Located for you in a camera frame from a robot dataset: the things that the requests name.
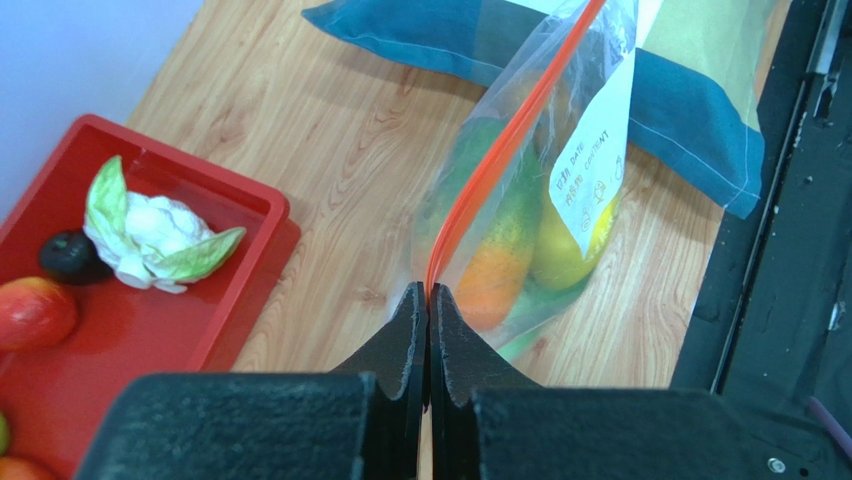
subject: red apple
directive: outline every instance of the red apple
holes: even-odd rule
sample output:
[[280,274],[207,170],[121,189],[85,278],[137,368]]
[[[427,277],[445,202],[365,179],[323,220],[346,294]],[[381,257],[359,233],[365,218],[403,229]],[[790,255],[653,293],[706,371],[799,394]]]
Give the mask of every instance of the red apple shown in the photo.
[[74,297],[52,280],[26,277],[0,286],[0,350],[57,345],[77,320]]

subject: wooden table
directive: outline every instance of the wooden table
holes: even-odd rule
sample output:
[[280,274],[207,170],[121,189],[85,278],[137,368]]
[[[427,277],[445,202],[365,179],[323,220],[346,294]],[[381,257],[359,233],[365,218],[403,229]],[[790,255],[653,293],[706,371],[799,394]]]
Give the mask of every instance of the wooden table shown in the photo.
[[[318,3],[208,0],[128,122],[292,202],[303,238],[239,371],[325,371],[378,330],[413,209],[484,91],[322,34],[300,17]],[[723,212],[633,147],[623,198],[589,289],[516,361],[538,382],[670,380]]]

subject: yellow lemon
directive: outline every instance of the yellow lemon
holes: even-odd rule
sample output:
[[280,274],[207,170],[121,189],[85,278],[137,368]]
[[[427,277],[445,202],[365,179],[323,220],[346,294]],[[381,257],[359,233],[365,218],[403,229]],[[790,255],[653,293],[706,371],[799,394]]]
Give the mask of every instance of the yellow lemon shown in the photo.
[[583,257],[580,245],[553,206],[547,191],[542,199],[539,224],[530,274],[540,285],[551,290],[564,290],[585,278],[600,262],[609,243],[618,206],[616,196],[598,218],[592,231],[588,254]]

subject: green fruit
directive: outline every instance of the green fruit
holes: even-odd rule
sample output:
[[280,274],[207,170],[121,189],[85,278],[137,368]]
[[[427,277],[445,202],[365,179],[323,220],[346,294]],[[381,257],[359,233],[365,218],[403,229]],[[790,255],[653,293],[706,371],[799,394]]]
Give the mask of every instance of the green fruit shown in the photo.
[[6,417],[0,413],[0,456],[5,455],[9,450],[9,445],[12,443],[12,432],[9,429],[9,422]]
[[[438,182],[427,196],[420,214],[415,219],[414,255],[425,262],[447,214],[470,179],[476,167],[488,153],[491,145],[506,127],[507,122],[494,118],[474,118],[464,123],[456,143],[445,163]],[[538,233],[541,217],[541,166],[533,148],[527,146],[515,175],[506,186],[497,206],[485,240],[507,245],[524,244],[530,247]]]
[[[416,220],[416,274],[425,272],[425,261],[447,214],[505,125],[501,120],[477,118],[459,132],[438,185]],[[532,261],[541,218],[541,165],[529,146],[516,162],[510,166],[514,168],[511,177],[495,186],[499,197],[484,207],[490,211],[477,215],[470,227],[480,235],[463,240],[458,249],[472,257],[453,295],[465,321],[477,331],[490,330],[506,318]],[[466,243],[470,239],[477,243]]]
[[541,324],[529,332],[519,335],[497,350],[497,354],[509,363],[514,362],[520,358],[521,355],[527,353],[533,345],[535,345],[535,342],[538,341],[539,336],[541,335],[541,330],[544,325],[545,324]]

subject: white wall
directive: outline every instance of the white wall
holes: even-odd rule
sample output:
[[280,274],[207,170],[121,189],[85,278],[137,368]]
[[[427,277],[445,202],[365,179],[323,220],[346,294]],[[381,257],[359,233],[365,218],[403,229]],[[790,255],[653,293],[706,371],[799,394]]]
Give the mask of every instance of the white wall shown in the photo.
[[124,123],[202,0],[0,0],[0,221],[75,118]]

